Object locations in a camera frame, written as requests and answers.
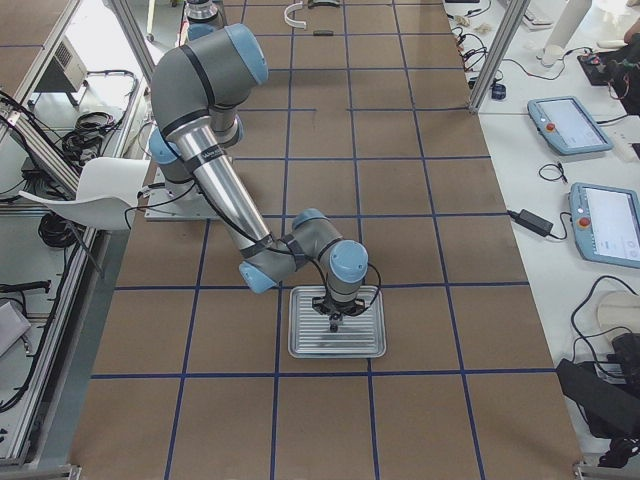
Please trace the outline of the ribbed silver metal tray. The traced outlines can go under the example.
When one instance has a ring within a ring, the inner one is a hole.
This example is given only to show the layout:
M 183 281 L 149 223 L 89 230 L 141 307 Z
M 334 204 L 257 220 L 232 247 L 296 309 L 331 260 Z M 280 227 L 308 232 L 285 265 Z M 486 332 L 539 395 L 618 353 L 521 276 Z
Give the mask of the ribbed silver metal tray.
M 330 331 L 330 317 L 312 308 L 313 297 L 323 297 L 321 286 L 295 287 L 289 300 L 288 350 L 295 358 L 378 358 L 386 352 L 382 293 L 363 286 L 358 298 L 367 310 L 343 316 L 339 330 Z

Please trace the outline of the black power adapter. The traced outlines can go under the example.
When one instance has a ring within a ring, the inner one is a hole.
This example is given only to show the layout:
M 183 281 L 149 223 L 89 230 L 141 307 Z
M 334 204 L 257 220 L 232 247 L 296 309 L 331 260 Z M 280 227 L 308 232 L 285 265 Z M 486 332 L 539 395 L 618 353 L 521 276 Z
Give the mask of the black power adapter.
M 516 224 L 541 237 L 547 237 L 551 234 L 553 223 L 530 212 L 529 210 L 521 209 L 518 212 L 508 210 L 507 213 Z

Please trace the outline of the white plastic chair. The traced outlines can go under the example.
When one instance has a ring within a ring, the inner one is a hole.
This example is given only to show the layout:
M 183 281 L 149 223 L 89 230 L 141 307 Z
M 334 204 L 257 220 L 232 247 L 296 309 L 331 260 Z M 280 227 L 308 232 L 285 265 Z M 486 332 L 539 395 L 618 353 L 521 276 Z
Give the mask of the white plastic chair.
M 151 161 L 98 157 L 82 169 L 74 200 L 52 200 L 20 191 L 19 195 L 45 205 L 62 218 L 105 231 L 130 230 Z

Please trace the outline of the lower blue teach pendant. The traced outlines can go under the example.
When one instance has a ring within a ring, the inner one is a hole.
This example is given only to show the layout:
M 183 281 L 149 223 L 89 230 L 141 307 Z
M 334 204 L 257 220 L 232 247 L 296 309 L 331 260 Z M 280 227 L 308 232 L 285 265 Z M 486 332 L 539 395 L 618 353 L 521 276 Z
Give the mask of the lower blue teach pendant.
M 574 183 L 568 199 L 575 244 L 585 260 L 639 268 L 639 198 L 633 190 Z

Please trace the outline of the blue teach pendant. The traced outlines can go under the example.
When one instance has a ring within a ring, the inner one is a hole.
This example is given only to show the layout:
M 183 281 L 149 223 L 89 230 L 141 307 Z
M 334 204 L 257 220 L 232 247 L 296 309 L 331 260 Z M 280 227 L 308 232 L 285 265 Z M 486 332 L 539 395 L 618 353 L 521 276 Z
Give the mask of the blue teach pendant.
M 574 183 L 568 199 L 575 244 L 585 260 L 639 268 L 639 198 L 633 190 Z
M 563 156 L 613 149 L 613 143 L 574 96 L 533 99 L 527 112 L 538 133 Z

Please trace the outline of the white curved plastic part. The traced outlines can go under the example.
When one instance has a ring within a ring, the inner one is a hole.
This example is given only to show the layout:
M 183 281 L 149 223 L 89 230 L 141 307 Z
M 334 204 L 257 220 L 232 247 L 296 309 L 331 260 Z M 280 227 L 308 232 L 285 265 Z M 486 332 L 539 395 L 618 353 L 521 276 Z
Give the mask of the white curved plastic part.
M 304 8 L 304 2 L 298 1 L 288 5 L 283 12 L 284 22 L 293 29 L 307 29 L 307 22 L 295 17 L 295 14 Z

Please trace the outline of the black bag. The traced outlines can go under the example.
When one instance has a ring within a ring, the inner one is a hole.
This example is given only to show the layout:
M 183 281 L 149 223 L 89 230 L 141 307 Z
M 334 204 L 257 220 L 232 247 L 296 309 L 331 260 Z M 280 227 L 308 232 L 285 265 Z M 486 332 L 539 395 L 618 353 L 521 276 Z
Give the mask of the black bag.
M 620 437 L 639 437 L 637 397 L 567 359 L 559 362 L 556 374 L 565 396 L 613 427 Z

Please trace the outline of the upper blue teach pendant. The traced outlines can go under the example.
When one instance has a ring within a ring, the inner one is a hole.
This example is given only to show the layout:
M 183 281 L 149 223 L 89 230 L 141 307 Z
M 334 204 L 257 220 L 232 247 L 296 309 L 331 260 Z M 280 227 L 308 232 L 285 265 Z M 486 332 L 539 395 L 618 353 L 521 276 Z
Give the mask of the upper blue teach pendant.
M 613 143 L 574 96 L 533 99 L 527 112 L 538 133 L 563 156 L 613 149 Z

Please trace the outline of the white paper cup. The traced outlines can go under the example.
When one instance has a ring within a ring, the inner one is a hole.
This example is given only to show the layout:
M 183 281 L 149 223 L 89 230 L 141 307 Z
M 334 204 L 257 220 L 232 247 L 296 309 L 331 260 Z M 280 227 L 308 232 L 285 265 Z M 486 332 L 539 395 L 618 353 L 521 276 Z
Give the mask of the white paper cup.
M 551 68 L 564 56 L 562 47 L 554 44 L 547 45 L 542 50 L 540 63 L 545 68 Z

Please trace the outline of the grey control box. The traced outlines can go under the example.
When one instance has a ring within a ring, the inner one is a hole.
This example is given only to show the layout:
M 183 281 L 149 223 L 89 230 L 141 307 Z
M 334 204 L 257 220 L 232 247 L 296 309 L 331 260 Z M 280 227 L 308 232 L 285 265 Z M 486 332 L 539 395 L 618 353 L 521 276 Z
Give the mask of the grey control box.
M 88 69 L 66 34 L 53 50 L 35 93 L 78 93 L 86 84 Z

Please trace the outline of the white lamp stand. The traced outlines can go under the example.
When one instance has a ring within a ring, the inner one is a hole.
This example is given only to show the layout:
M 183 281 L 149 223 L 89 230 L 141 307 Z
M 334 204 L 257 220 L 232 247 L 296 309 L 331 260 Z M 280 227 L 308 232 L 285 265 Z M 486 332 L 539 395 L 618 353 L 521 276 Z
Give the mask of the white lamp stand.
M 554 44 L 562 47 L 565 52 L 565 47 L 591 8 L 592 3 L 592 0 L 569 0 L 559 19 L 555 22 L 555 26 L 544 47 Z M 539 60 L 541 59 L 543 48 L 538 54 Z

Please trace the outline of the aluminium frame post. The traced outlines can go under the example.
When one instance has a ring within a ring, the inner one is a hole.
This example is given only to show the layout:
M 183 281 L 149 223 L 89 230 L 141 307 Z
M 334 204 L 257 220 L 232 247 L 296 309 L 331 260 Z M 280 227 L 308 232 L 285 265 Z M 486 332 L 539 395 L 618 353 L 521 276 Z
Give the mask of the aluminium frame post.
M 483 67 L 471 90 L 468 109 L 477 114 L 490 90 L 502 60 L 516 34 L 529 2 L 526 0 L 511 1 L 498 27 L 495 38 L 489 48 Z

